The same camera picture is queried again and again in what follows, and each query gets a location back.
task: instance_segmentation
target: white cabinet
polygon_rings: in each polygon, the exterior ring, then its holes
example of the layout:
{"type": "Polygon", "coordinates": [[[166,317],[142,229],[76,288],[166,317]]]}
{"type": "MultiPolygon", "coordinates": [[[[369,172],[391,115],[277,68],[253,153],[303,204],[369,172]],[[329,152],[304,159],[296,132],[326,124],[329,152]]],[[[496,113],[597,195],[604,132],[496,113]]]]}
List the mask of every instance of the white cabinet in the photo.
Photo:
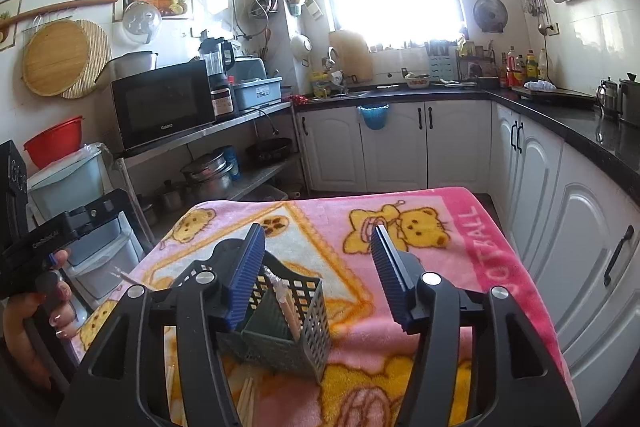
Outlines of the white cabinet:
{"type": "Polygon", "coordinates": [[[311,186],[314,190],[366,192],[367,185],[355,107],[298,115],[311,186]]]}
{"type": "Polygon", "coordinates": [[[638,243],[640,212],[600,169],[565,145],[556,195],[529,272],[566,351],[603,307],[631,261],[638,243]],[[623,244],[604,285],[604,273],[629,225],[636,230],[623,244]]]}
{"type": "Polygon", "coordinates": [[[624,264],[616,269],[619,280],[611,282],[599,312],[564,352],[583,425],[607,402],[640,349],[640,251],[626,269],[624,264]]]}
{"type": "Polygon", "coordinates": [[[502,229],[506,231],[509,226],[511,196],[518,166],[518,152],[514,140],[519,117],[511,109],[495,102],[492,102],[491,114],[489,194],[494,202],[502,229]]]}
{"type": "Polygon", "coordinates": [[[382,129],[372,130],[361,120],[360,133],[369,192],[427,188],[426,120],[422,102],[392,103],[382,129]]]}
{"type": "Polygon", "coordinates": [[[426,102],[429,187],[486,192],[491,150],[491,102],[426,102]]]}
{"type": "Polygon", "coordinates": [[[506,237],[525,268],[529,269],[546,225],[562,152],[562,139],[541,125],[520,116],[514,133],[517,156],[506,237]]]}

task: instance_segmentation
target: blender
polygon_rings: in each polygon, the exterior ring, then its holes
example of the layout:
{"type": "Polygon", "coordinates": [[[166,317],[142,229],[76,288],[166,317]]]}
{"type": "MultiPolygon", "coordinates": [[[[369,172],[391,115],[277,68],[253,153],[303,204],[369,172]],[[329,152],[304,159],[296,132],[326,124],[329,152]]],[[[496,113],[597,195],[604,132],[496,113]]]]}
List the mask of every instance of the blender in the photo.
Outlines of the blender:
{"type": "Polygon", "coordinates": [[[204,39],[198,49],[200,58],[205,61],[209,88],[216,121],[230,120],[238,116],[238,105],[233,86],[230,85],[226,72],[236,63],[234,49],[230,41],[223,38],[204,39]]]}

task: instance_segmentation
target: electrical outlet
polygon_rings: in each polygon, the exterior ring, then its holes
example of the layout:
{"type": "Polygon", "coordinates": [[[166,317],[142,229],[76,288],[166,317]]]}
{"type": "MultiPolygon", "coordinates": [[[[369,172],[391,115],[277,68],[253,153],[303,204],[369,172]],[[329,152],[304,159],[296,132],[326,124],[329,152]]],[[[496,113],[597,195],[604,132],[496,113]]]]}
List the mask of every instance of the electrical outlet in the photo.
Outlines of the electrical outlet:
{"type": "Polygon", "coordinates": [[[548,30],[547,31],[547,33],[546,33],[547,37],[550,37],[552,35],[559,35],[560,34],[560,26],[558,25],[557,22],[553,22],[549,26],[553,26],[554,28],[552,30],[548,30]]]}

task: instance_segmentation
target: pink blanket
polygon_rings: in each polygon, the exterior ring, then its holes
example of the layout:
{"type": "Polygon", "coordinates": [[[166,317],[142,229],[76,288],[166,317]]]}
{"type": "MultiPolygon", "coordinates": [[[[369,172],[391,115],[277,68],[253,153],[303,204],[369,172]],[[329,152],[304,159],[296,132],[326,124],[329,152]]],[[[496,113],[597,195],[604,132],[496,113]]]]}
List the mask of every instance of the pink blanket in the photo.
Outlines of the pink blanket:
{"type": "MultiPolygon", "coordinates": [[[[236,401],[248,376],[257,383],[255,426],[386,427],[395,421],[417,337],[402,332],[386,304],[369,253],[370,235],[378,224],[385,225],[397,248],[412,252],[425,269],[458,287],[475,291],[506,287],[573,392],[554,328],[529,274],[491,217],[464,188],[282,203],[209,201],[191,209],[132,275],[155,288],[166,287],[193,259],[208,258],[224,238],[244,237],[254,222],[263,226],[267,249],[281,262],[303,275],[322,278],[332,335],[320,386],[228,361],[236,401]]],[[[94,316],[106,315],[104,311],[113,308],[126,287],[118,288],[94,316]]],[[[76,340],[81,355],[94,336],[93,331],[84,335],[81,331],[76,340]]],[[[168,331],[167,343],[175,350],[175,332],[168,331]]],[[[465,417],[470,348],[470,331],[463,328],[452,425],[465,417]]],[[[176,365],[177,357],[169,349],[167,366],[176,365]]],[[[177,369],[168,392],[172,420],[184,424],[177,369]]]]}

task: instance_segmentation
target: utensil holder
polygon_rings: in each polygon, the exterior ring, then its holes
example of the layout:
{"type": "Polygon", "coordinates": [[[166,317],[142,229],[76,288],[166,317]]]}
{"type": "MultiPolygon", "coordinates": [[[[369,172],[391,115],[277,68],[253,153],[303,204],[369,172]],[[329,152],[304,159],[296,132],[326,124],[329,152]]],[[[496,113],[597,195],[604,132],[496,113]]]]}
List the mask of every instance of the utensil holder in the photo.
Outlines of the utensil holder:
{"type": "Polygon", "coordinates": [[[271,281],[261,267],[245,320],[236,331],[218,334],[220,347],[245,362],[314,378],[319,383],[331,348],[322,280],[293,272],[268,252],[263,264],[289,286],[302,322],[300,338],[293,339],[271,281]]]}

